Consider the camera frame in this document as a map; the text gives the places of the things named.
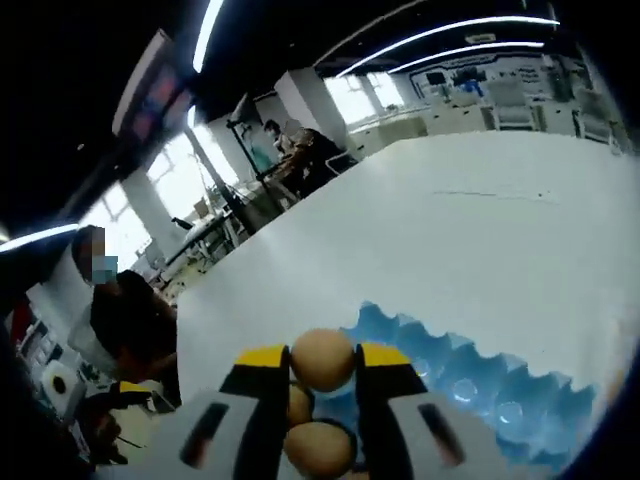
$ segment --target face mask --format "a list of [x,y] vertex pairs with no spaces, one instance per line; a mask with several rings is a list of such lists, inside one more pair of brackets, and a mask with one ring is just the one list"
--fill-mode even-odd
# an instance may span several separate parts
[[91,259],[91,281],[100,285],[116,278],[118,274],[118,257],[95,255]]

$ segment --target desk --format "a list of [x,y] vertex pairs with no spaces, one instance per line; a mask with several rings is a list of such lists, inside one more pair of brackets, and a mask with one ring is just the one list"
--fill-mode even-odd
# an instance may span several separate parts
[[278,189],[278,191],[293,205],[298,203],[300,199],[282,183],[282,180],[291,173],[291,167],[287,165],[288,161],[289,160],[283,160],[270,168],[263,174],[262,178],[267,185]]
[[300,202],[178,303],[186,402],[245,348],[355,325],[363,301],[573,388],[610,378],[616,322],[638,314],[640,167],[538,132],[402,140]]
[[470,105],[468,107],[441,106],[421,112],[428,135],[449,133],[482,132],[493,127],[490,107]]
[[393,142],[427,135],[427,128],[418,112],[405,112],[380,118],[349,133],[351,141],[362,146],[365,157],[379,152]]
[[184,242],[182,242],[182,246],[177,252],[167,259],[167,266],[175,262],[180,255],[193,247],[196,243],[207,238],[207,236],[215,229],[223,227],[224,222],[231,218],[232,215],[232,213],[222,213],[212,217],[208,222],[203,222],[202,224],[194,226],[191,230],[187,231],[187,236],[185,237]]

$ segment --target egg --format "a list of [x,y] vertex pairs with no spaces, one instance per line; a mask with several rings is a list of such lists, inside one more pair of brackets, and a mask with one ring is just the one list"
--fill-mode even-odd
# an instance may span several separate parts
[[332,392],[351,378],[355,354],[344,333],[318,328],[304,333],[293,344],[291,366],[305,386]]
[[291,426],[311,421],[311,399],[309,395],[297,385],[289,385],[287,418]]
[[312,478],[344,475],[352,466],[354,447],[343,429],[322,422],[293,427],[284,439],[284,451],[291,464]]

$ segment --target bright window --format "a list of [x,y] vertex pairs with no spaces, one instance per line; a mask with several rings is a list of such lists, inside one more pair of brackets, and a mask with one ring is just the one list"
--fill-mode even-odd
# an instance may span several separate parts
[[[229,185],[238,183],[238,176],[227,162],[222,150],[205,125],[194,129],[216,172]],[[202,165],[186,135],[171,140],[147,171],[158,196],[172,217],[185,218],[194,211],[206,190],[215,185],[209,171]]]
[[105,254],[118,257],[118,271],[130,268],[151,243],[142,221],[133,211],[119,184],[111,187],[80,221],[105,229]]
[[324,82],[347,125],[375,115],[373,105],[364,93],[358,77],[346,75],[327,78]]
[[401,107],[404,105],[400,92],[396,88],[391,76],[388,73],[370,73],[367,75],[373,90],[380,99],[380,103],[384,108],[390,105]]

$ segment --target black shirt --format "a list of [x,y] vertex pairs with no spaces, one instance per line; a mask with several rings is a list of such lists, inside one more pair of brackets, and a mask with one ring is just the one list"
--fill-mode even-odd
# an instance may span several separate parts
[[176,325],[161,315],[153,289],[131,270],[116,276],[120,293],[101,288],[93,291],[91,327],[114,358],[126,347],[143,362],[163,358],[176,351]]

